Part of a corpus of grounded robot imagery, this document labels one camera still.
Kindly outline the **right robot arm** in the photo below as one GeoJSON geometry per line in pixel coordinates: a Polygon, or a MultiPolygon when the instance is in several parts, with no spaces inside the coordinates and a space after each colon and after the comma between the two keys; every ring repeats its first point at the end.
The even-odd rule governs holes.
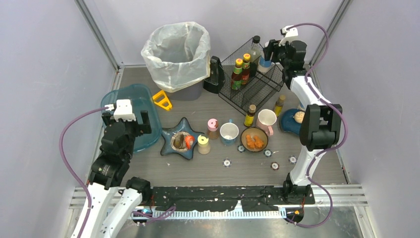
{"type": "Polygon", "coordinates": [[[340,104],[332,104],[315,87],[310,73],[304,68],[306,43],[295,40],[269,40],[263,48],[265,60],[280,63],[282,81],[302,103],[305,115],[299,139],[301,152],[293,170],[281,188],[286,198],[307,197],[314,183],[312,177],[322,156],[338,143],[343,120],[340,104]]]}

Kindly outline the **glass jar white beads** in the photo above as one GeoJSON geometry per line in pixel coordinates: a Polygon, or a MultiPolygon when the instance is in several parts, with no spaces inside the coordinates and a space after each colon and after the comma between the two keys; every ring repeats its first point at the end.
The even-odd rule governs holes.
{"type": "Polygon", "coordinates": [[[265,60],[264,55],[261,55],[259,58],[257,71],[260,73],[267,73],[271,68],[271,60],[265,60]]]}

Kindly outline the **yellow cap sauce bottle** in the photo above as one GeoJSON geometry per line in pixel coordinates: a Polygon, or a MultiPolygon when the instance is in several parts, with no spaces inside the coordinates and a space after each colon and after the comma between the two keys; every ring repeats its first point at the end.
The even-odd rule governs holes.
{"type": "Polygon", "coordinates": [[[250,77],[250,59],[251,59],[251,55],[249,53],[245,53],[243,55],[242,74],[241,74],[242,85],[246,85],[250,77]]]}
{"type": "Polygon", "coordinates": [[[242,69],[243,69],[243,60],[242,59],[236,59],[235,60],[235,66],[231,74],[231,89],[232,90],[238,90],[241,85],[241,79],[242,79],[242,69]]]}

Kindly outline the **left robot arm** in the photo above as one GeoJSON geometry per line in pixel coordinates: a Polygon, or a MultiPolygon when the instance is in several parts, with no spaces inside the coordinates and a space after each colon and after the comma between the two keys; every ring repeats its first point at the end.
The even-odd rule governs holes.
{"type": "Polygon", "coordinates": [[[142,122],[135,115],[118,116],[103,113],[105,124],[100,154],[91,166],[86,189],[87,199],[72,236],[74,238],[114,238],[143,198],[150,198],[150,182],[133,177],[117,204],[107,214],[129,169],[137,137],[152,132],[148,111],[140,112],[142,122]]]}

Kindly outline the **small yellow oil bottle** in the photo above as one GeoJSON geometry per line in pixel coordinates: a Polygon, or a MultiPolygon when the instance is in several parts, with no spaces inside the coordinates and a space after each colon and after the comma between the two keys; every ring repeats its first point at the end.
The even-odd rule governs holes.
{"type": "Polygon", "coordinates": [[[279,117],[279,115],[280,115],[280,113],[283,109],[285,100],[286,100],[286,96],[285,95],[280,95],[278,97],[277,101],[275,102],[275,106],[274,106],[273,111],[274,111],[274,113],[277,117],[279,117]]]}

